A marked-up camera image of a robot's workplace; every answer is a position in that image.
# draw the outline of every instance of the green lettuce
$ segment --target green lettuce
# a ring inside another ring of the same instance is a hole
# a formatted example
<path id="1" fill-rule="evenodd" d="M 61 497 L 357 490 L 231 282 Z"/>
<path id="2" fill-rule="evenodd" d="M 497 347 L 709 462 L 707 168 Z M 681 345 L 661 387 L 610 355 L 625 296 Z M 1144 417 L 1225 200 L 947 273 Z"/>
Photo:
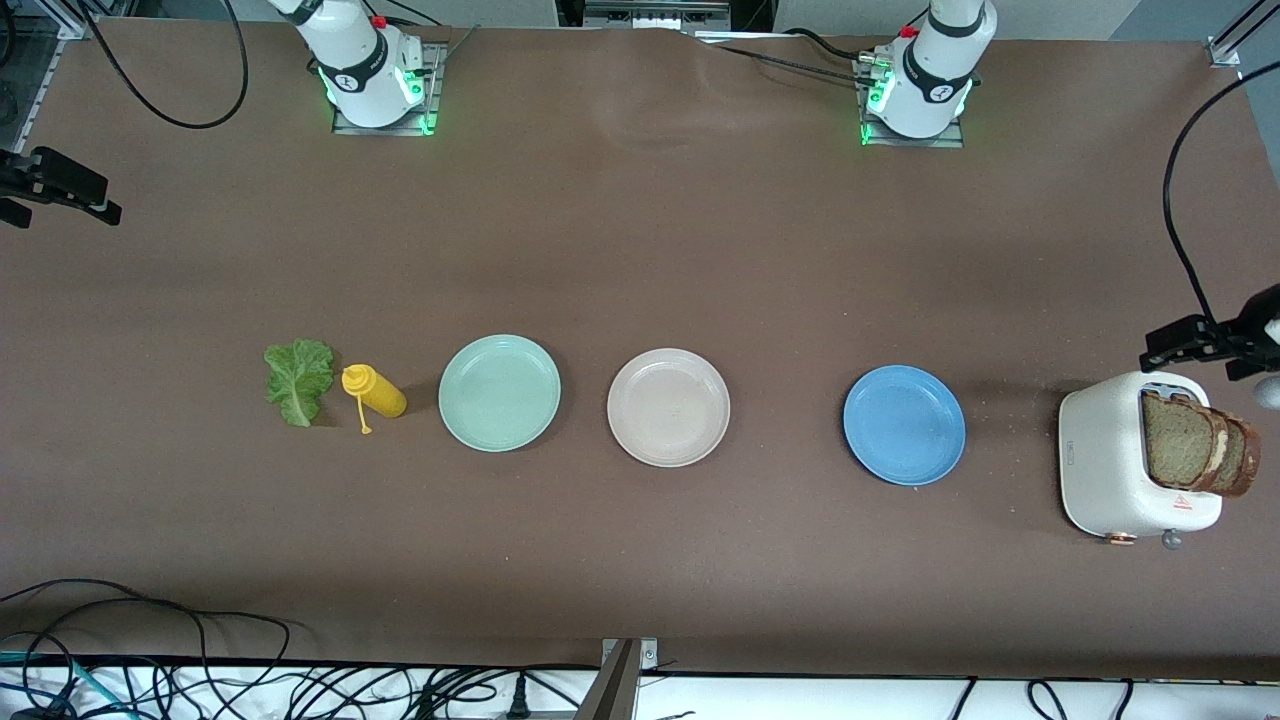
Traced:
<path id="1" fill-rule="evenodd" d="M 262 359 L 271 366 L 266 401 L 280 405 L 285 423 L 310 428 L 320 413 L 320 396 L 333 386 L 333 350 L 316 340 L 296 340 L 268 347 Z"/>

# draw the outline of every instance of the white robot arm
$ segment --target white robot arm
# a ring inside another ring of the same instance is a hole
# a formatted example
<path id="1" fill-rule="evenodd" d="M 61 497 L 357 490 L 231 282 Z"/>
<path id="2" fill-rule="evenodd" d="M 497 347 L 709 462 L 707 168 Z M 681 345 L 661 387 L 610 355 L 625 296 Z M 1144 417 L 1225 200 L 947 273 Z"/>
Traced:
<path id="1" fill-rule="evenodd" d="M 417 37 L 369 18 L 358 0 L 270 3 L 302 33 L 329 100 L 353 124 L 385 127 L 422 102 L 421 83 L 411 82 L 422 67 Z"/>
<path id="2" fill-rule="evenodd" d="M 876 49 L 878 83 L 867 109 L 899 135 L 937 136 L 964 111 L 973 70 L 993 35 L 989 0 L 933 0 L 918 35 Z"/>

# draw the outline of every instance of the bread slice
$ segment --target bread slice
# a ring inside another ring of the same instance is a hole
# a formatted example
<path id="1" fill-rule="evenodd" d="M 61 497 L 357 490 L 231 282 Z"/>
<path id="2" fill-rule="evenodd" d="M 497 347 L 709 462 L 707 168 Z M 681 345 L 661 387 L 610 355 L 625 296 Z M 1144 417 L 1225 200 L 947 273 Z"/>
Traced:
<path id="1" fill-rule="evenodd" d="M 1212 410 L 1226 420 L 1228 439 L 1226 457 L 1222 461 L 1222 471 L 1210 488 L 1210 492 L 1222 497 L 1240 497 L 1248 492 L 1253 484 L 1253 478 L 1258 474 L 1258 462 L 1262 460 L 1262 436 L 1258 430 L 1242 418 Z"/>
<path id="2" fill-rule="evenodd" d="M 1142 395 L 1147 474 L 1157 484 L 1189 492 L 1212 487 L 1226 461 L 1226 418 L 1185 396 Z"/>

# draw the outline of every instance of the green plate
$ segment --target green plate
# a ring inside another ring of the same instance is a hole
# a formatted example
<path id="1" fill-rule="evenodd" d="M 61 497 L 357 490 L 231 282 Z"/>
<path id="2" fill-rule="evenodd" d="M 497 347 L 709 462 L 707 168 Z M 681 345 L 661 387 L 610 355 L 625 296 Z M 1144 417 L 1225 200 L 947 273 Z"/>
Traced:
<path id="1" fill-rule="evenodd" d="M 559 407 L 559 372 L 536 342 L 483 337 L 449 360 L 440 378 L 440 418 L 462 445 L 506 452 L 534 441 Z"/>

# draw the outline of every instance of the mustard bottle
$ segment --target mustard bottle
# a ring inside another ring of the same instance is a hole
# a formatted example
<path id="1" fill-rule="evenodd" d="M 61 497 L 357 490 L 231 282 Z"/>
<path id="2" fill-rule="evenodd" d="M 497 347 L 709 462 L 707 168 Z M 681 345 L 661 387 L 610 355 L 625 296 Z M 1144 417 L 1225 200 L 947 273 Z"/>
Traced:
<path id="1" fill-rule="evenodd" d="M 356 398 L 356 409 L 360 411 L 360 432 L 366 436 L 374 432 L 365 423 L 366 405 L 384 418 L 398 418 L 408 405 L 404 393 L 369 365 L 351 365 L 344 369 L 342 372 L 342 389 Z"/>

